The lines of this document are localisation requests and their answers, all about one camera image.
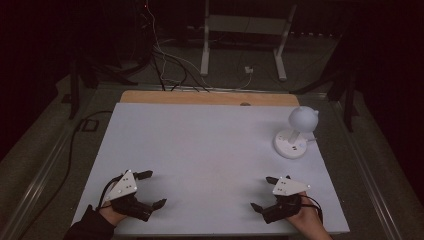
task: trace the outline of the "electrical cord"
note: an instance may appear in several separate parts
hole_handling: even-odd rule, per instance
[[[69,147],[69,154],[68,154],[68,164],[67,164],[67,168],[66,168],[66,173],[65,176],[63,177],[62,181],[59,184],[59,187],[56,189],[56,191],[52,194],[52,196],[50,197],[50,199],[47,201],[47,203],[41,208],[41,210],[34,216],[34,218],[28,223],[27,227],[22,231],[21,235],[18,237],[18,240],[21,240],[25,234],[28,232],[28,230],[31,228],[31,226],[38,220],[38,218],[44,213],[44,211],[47,209],[47,207],[53,202],[53,200],[56,198],[56,196],[58,195],[58,193],[60,192],[60,190],[62,189],[63,185],[65,184],[66,180],[69,177],[70,171],[71,171],[71,166],[72,166],[72,153],[73,153],[73,146],[74,146],[74,139],[75,139],[75,135],[77,134],[77,132],[81,129],[81,127],[83,126],[84,123],[86,123],[86,121],[90,120],[90,117],[93,117],[94,115],[97,114],[102,114],[102,113],[112,113],[112,111],[99,111],[99,112],[95,112],[93,114],[90,114],[89,116],[83,118],[80,120],[80,122],[78,123],[78,125],[74,128],[73,132],[72,132],[72,136],[71,136],[71,143],[70,143],[70,147]]]
[[[244,86],[238,87],[238,88],[236,88],[234,90],[241,90],[241,89],[249,86],[249,84],[252,82],[252,75],[253,75],[253,68],[252,68],[252,72],[249,73],[249,81]]]
[[[156,51],[153,51],[153,57],[154,58],[160,58],[159,56],[157,56],[157,55],[155,55],[155,54],[158,54],[158,52],[156,52]],[[167,81],[167,82],[171,82],[171,83],[176,83],[176,86],[178,86],[178,85],[181,85],[181,83],[183,83],[184,81],[186,81],[187,80],[187,69],[181,64],[181,62],[179,62],[179,61],[170,61],[171,63],[174,63],[174,64],[176,64],[176,65],[179,65],[183,70],[184,70],[184,78],[183,78],[183,80],[180,80],[180,81],[178,81],[178,80],[171,80],[171,79],[163,79],[163,78],[161,78],[161,77],[159,77],[159,79],[160,79],[160,81]],[[157,63],[156,63],[156,60],[155,60],[155,68],[156,68],[156,71],[158,72],[158,74],[159,75],[161,75],[161,73],[160,73],[160,70],[159,70],[159,68],[157,67]]]
[[[164,63],[163,63],[163,65],[162,65],[162,72],[161,72],[161,75],[160,75],[160,79],[161,80],[167,80],[167,79],[163,79],[163,75],[164,75],[164,73],[165,73],[165,67],[166,67],[166,63],[167,63],[167,60],[166,60],[166,57],[172,57],[172,58],[174,58],[174,59],[178,59],[178,60],[181,60],[181,61],[185,61],[185,62],[187,62],[187,63],[189,63],[192,67],[194,67],[194,69],[196,69],[197,70],[197,72],[199,72],[199,74],[200,74],[200,70],[192,63],[192,62],[190,62],[190,61],[188,61],[188,60],[186,60],[186,59],[183,59],[183,58],[180,58],[180,57],[177,57],[177,56],[174,56],[174,55],[171,55],[171,54],[169,54],[169,53],[165,53],[164,51],[162,51],[162,49],[161,49],[161,47],[160,47],[160,44],[159,44],[159,41],[158,41],[158,37],[157,37],[157,35],[156,35],[156,30],[155,30],[155,22],[156,22],[156,19],[155,19],[155,16],[153,15],[153,13],[150,11],[150,8],[149,8],[149,0],[146,0],[146,9],[147,9],[147,11],[149,12],[149,14],[150,14],[150,16],[152,17],[152,28],[153,28],[153,34],[154,34],[154,36],[155,36],[155,40],[156,40],[156,45],[157,46],[153,46],[157,51],[159,51],[161,54],[162,54],[162,59],[163,59],[163,61],[164,61]],[[203,77],[202,76],[200,76],[200,78],[202,79],[202,81],[203,81],[203,83],[207,86],[207,87],[210,87],[210,88],[212,88],[213,89],[213,87],[212,86],[209,86],[209,84],[207,84],[206,83],[206,81],[203,79]]]
[[[165,57],[168,57],[168,58],[170,58],[171,60],[168,60],[169,62],[171,62],[171,63],[174,63],[174,64],[177,64],[177,65],[179,65],[183,70],[184,70],[184,74],[185,74],[185,77],[184,77],[184,79],[182,80],[182,81],[180,81],[180,82],[178,82],[178,84],[176,84],[175,86],[174,86],[174,88],[176,87],[176,86],[178,86],[178,85],[181,85],[181,84],[183,84],[185,81],[186,81],[186,79],[187,79],[187,74],[189,74],[190,75],[190,77],[193,79],[193,81],[199,86],[199,87],[201,87],[204,91],[206,91],[206,92],[209,92],[209,90],[208,89],[206,89],[203,85],[201,85],[200,83],[199,83],[199,81],[197,81],[197,79],[193,76],[193,74],[181,63],[181,61],[179,61],[179,59],[180,58],[178,58],[178,57],[175,57],[175,56],[173,56],[173,55],[169,55],[169,54],[167,54]]]
[[[318,217],[321,220],[321,223],[324,224],[324,219],[323,219],[321,205],[319,205],[319,203],[315,199],[313,199],[313,198],[311,198],[309,196],[305,196],[305,195],[300,195],[300,196],[301,197],[304,197],[304,198],[308,198],[308,199],[312,200],[316,204],[316,205],[314,205],[314,204],[301,204],[301,206],[302,207],[312,207],[312,208],[315,208],[317,210],[317,212],[318,212]]]
[[[105,188],[103,189],[102,195],[100,196],[99,204],[97,205],[96,210],[103,208],[102,207],[103,199],[104,199],[104,197],[106,195],[106,191],[109,189],[110,185],[112,185],[114,182],[119,181],[121,178],[122,178],[122,176],[115,177],[106,184]]]
[[[158,75],[160,85],[162,86],[162,91],[166,91],[165,85],[164,85],[162,79],[160,78],[160,71],[159,71],[158,65],[156,63],[155,57],[152,57],[152,62],[153,62],[153,66],[152,67],[153,67],[153,69],[156,70],[156,74]]]

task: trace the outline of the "white table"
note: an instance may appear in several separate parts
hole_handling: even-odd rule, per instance
[[[285,220],[266,224],[250,206],[273,205],[273,185],[265,177],[286,175],[311,185],[308,194],[321,204],[327,231],[348,232],[317,143],[310,142],[298,160],[284,159],[273,148],[293,108],[118,103],[74,222],[88,204],[97,204],[110,179],[131,169],[153,171],[151,178],[137,181],[139,201],[168,200],[148,222],[125,219],[115,230],[118,235],[294,234]]]

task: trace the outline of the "black cable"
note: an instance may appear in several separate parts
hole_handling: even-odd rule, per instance
[[[103,189],[102,195],[100,196],[99,204],[97,205],[96,210],[99,210],[99,209],[101,209],[101,208],[102,208],[103,199],[104,199],[104,197],[105,197],[105,195],[106,195],[106,191],[109,189],[110,185],[112,185],[112,183],[114,183],[114,182],[119,181],[121,178],[122,178],[122,176],[119,176],[119,177],[113,178],[112,180],[110,180],[110,181],[106,184],[105,188]]]
[[[323,218],[323,213],[322,213],[321,205],[319,205],[319,203],[315,199],[313,199],[313,198],[311,198],[309,196],[305,196],[305,195],[300,195],[300,196],[301,197],[304,197],[304,198],[308,198],[308,199],[312,200],[316,204],[316,205],[314,205],[314,204],[302,204],[302,206],[315,208],[317,210],[317,212],[318,212],[318,217],[321,220],[321,223],[324,223],[324,218]]]
[[[174,89],[178,86],[178,85],[181,85],[181,84],[175,84],[172,88],[171,88],[171,92],[172,91],[174,91]],[[187,86],[189,86],[189,87],[192,87],[194,90],[196,90],[197,92],[200,92],[199,91],[199,89],[197,89],[196,87],[194,87],[194,86],[192,86],[192,85],[189,85],[189,84],[186,84]]]
[[[53,200],[56,198],[57,194],[60,192],[63,185],[65,184],[65,182],[66,182],[66,180],[69,176],[69,173],[71,172],[72,152],[73,152],[72,150],[73,150],[74,139],[75,139],[76,133],[81,129],[81,126],[85,121],[89,120],[90,117],[97,115],[97,114],[101,114],[101,113],[112,113],[112,111],[99,111],[99,112],[95,112],[93,114],[90,114],[89,116],[81,119],[80,122],[78,123],[78,125],[74,128],[74,131],[72,132],[72,136],[71,136],[71,143],[70,143],[69,154],[68,154],[68,165],[67,165],[65,176],[63,177],[62,181],[59,184],[59,187],[56,189],[56,191],[53,193],[53,195],[50,197],[50,199],[47,201],[47,203],[35,215],[35,217],[27,225],[27,227],[22,231],[21,235],[18,237],[18,240],[21,240],[25,236],[25,234],[28,232],[30,227],[37,221],[37,219],[43,214],[43,212],[47,209],[47,207],[53,202]]]
[[[185,68],[184,67],[184,65],[180,62],[180,61],[178,61],[178,60],[176,60],[176,59],[174,59],[175,60],[175,62],[174,61],[171,61],[171,60],[168,60],[168,62],[171,62],[171,63],[173,63],[173,64],[176,64],[176,65],[179,65],[183,70],[184,70],[184,78],[183,78],[183,80],[181,80],[181,81],[178,81],[179,83],[177,83],[176,85],[174,85],[174,87],[171,89],[171,91],[172,90],[174,90],[174,88],[176,88],[178,85],[181,85],[182,83],[184,83],[186,80],[187,80],[187,68]]]
[[[153,55],[153,57],[152,57],[152,62],[153,62],[153,65],[154,65],[154,67],[153,67],[153,68],[154,68],[154,69],[156,69],[156,73],[157,73],[157,75],[158,75],[160,85],[162,86],[162,91],[166,91],[165,85],[163,84],[163,81],[162,81],[161,73],[160,73],[159,68],[158,68],[158,65],[157,65],[157,63],[156,63],[155,56],[154,56],[154,54],[153,54],[153,53],[152,53],[152,55]]]
[[[200,84],[199,83],[199,81],[197,81],[197,79],[193,76],[193,74],[178,60],[178,58],[175,58],[175,57],[173,57],[173,56],[170,56],[170,55],[168,55],[168,54],[166,54],[166,53],[161,53],[161,52],[157,52],[157,51],[154,51],[154,53],[156,53],[156,54],[163,54],[165,57],[168,57],[168,58],[170,58],[170,59],[173,59],[174,61],[176,61],[176,62],[178,62],[178,65],[180,65],[180,67],[181,68],[183,68],[183,69],[185,69],[185,71],[187,71],[187,73],[191,76],[191,78],[193,79],[193,81],[199,86],[199,87],[201,87],[203,90],[205,90],[206,92],[209,92],[209,90],[207,90],[202,84]]]

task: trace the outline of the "cable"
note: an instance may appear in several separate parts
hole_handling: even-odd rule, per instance
[[[304,197],[304,198],[308,198],[308,199],[312,200],[316,205],[318,205],[318,206],[316,206],[314,204],[301,204],[302,207],[312,207],[312,208],[315,208],[317,210],[317,212],[318,212],[318,217],[321,220],[321,223],[324,223],[324,219],[323,219],[323,216],[322,216],[323,214],[322,214],[321,205],[319,205],[319,203],[315,199],[313,199],[313,198],[311,198],[309,196],[305,196],[305,195],[299,195],[299,196],[300,197]]]
[[[106,184],[105,188],[103,189],[102,195],[100,196],[99,204],[97,205],[96,211],[98,211],[99,209],[101,209],[101,208],[102,208],[103,199],[104,199],[104,197],[105,197],[105,195],[106,195],[106,191],[108,190],[108,188],[110,187],[110,185],[112,185],[114,182],[119,181],[121,178],[122,178],[122,175],[121,175],[121,176],[119,176],[119,177],[115,177],[115,178],[113,178],[112,180],[110,180],[110,181]]]
[[[155,52],[155,51],[153,51],[153,56],[154,57],[158,57],[158,56],[156,56],[155,55],[155,53],[157,54],[158,52]],[[161,81],[169,81],[169,82],[173,82],[173,83],[177,83],[176,85],[181,85],[184,81],[186,81],[187,80],[187,69],[181,64],[181,62],[179,62],[178,60],[177,61],[170,61],[171,63],[174,63],[174,64],[177,64],[177,65],[179,65],[183,70],[184,70],[184,78],[183,78],[183,80],[181,80],[181,81],[177,81],[177,80],[170,80],[170,79],[161,79],[160,78],[160,80]],[[160,70],[158,69],[158,67],[157,67],[157,64],[156,64],[156,62],[155,62],[155,67],[156,67],[156,71],[158,72],[158,73],[160,73]]]
[[[178,82],[178,84],[182,84],[182,83],[184,83],[185,82],[185,80],[186,80],[186,77],[187,77],[187,73],[190,75],[190,77],[193,79],[193,81],[199,86],[199,87],[201,87],[201,88],[203,88],[203,90],[205,90],[206,92],[209,92],[209,90],[207,90],[204,86],[202,86],[197,80],[196,80],[196,78],[193,76],[193,74],[178,60],[179,58],[178,57],[175,57],[175,56],[172,56],[172,55],[169,55],[169,54],[167,54],[166,55],[166,57],[168,57],[168,58],[171,58],[171,59],[173,59],[173,61],[175,61],[175,62],[173,62],[173,61],[170,61],[171,63],[174,63],[174,64],[178,64],[183,70],[184,70],[184,73],[185,73],[185,77],[184,77],[184,79],[182,80],[182,81],[180,81],[180,82]]]
[[[243,32],[242,32],[242,35],[243,35],[243,37],[244,36],[246,36],[246,31],[247,31],[247,28],[249,27],[249,25],[250,25],[250,17],[249,17],[249,19],[248,19],[248,21],[247,21],[247,24],[246,24],[246,26],[244,27],[244,30],[243,30]],[[240,53],[240,55],[239,55],[239,58],[238,58],[238,61],[237,61],[237,65],[236,65],[236,77],[240,80],[240,78],[239,78],[239,76],[238,76],[238,72],[239,72],[239,67],[240,67],[240,62],[241,62],[241,57],[244,55],[244,53],[245,53],[245,51],[246,50],[243,50],[241,53]]]
[[[50,199],[47,201],[47,203],[43,206],[43,208],[41,208],[41,210],[34,216],[34,218],[31,220],[31,222],[29,222],[27,227],[22,231],[21,235],[18,237],[18,240],[21,240],[25,236],[25,234],[28,232],[28,230],[31,228],[31,226],[37,221],[37,219],[43,214],[43,212],[47,209],[47,207],[53,202],[53,200],[56,198],[57,194],[60,192],[63,185],[65,184],[65,182],[66,182],[66,180],[69,176],[69,173],[71,171],[72,152],[73,152],[72,150],[73,150],[74,139],[75,139],[76,133],[81,129],[83,123],[88,121],[90,119],[90,117],[97,115],[97,114],[101,114],[101,113],[112,113],[112,111],[99,111],[99,112],[95,112],[93,114],[90,114],[89,116],[81,119],[80,122],[78,123],[78,125],[74,128],[74,131],[73,131],[72,136],[71,136],[71,143],[70,143],[69,154],[68,154],[68,165],[67,165],[67,168],[66,168],[65,176],[63,177],[62,181],[59,184],[59,187],[56,189],[56,191],[53,193],[53,195],[50,197]]]
[[[154,65],[154,66],[152,66],[152,67],[156,70],[156,73],[157,73],[158,78],[159,78],[160,85],[162,86],[162,91],[166,91],[165,85],[163,84],[163,81],[162,81],[162,79],[160,78],[160,71],[159,71],[159,69],[158,69],[158,65],[156,64],[156,59],[155,59],[155,57],[154,57],[154,56],[153,56],[153,58],[152,58],[152,59],[153,59],[153,60],[152,60],[152,62],[153,62],[153,65]]]
[[[188,61],[188,60],[186,60],[186,59],[183,59],[183,58],[180,58],[180,57],[177,57],[177,56],[174,56],[174,55],[171,55],[171,54],[168,54],[168,53],[165,53],[164,51],[162,51],[162,49],[161,49],[161,47],[160,47],[160,44],[159,44],[159,41],[158,41],[158,38],[157,38],[157,35],[156,35],[156,30],[155,30],[155,22],[156,22],[156,19],[155,19],[155,16],[152,14],[152,12],[150,11],[150,8],[149,8],[149,0],[146,0],[146,9],[147,9],[147,11],[149,12],[149,14],[150,14],[150,16],[152,17],[152,19],[153,19],[153,34],[154,34],[154,36],[155,36],[155,40],[156,40],[156,45],[157,46],[153,46],[156,50],[158,50],[161,54],[162,54],[162,59],[163,59],[163,61],[164,61],[164,64],[163,64],[163,66],[162,66],[162,72],[161,72],[161,76],[160,76],[160,78],[161,78],[161,80],[169,80],[169,81],[175,81],[175,80],[173,80],[173,79],[163,79],[163,74],[165,73],[165,66],[166,66],[166,62],[167,62],[167,60],[166,60],[166,56],[168,56],[168,57],[172,57],[172,58],[175,58],[175,59],[178,59],[178,60],[182,60],[182,61],[185,61],[185,62],[187,62],[187,63],[189,63],[192,67],[194,67],[194,69],[196,69],[196,71],[197,72],[199,72],[199,74],[200,74],[200,70],[193,64],[193,63],[191,63],[190,61]],[[206,85],[206,86],[208,86],[208,87],[210,87],[210,88],[212,88],[213,89],[213,87],[212,86],[210,86],[209,84],[207,84],[206,83],[206,81],[203,79],[203,77],[202,76],[200,76],[200,78],[202,79],[202,81],[203,81],[203,83]]]
[[[243,87],[236,88],[234,90],[240,90],[240,89],[243,89],[243,88],[249,86],[250,82],[252,81],[252,75],[253,75],[253,69],[252,69],[252,72],[249,73],[249,81],[246,83],[246,85],[244,85]]]

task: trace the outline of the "round lamp head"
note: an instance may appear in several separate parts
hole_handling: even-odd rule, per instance
[[[318,125],[318,111],[310,107],[298,107],[290,114],[289,123],[299,132],[313,132]]]

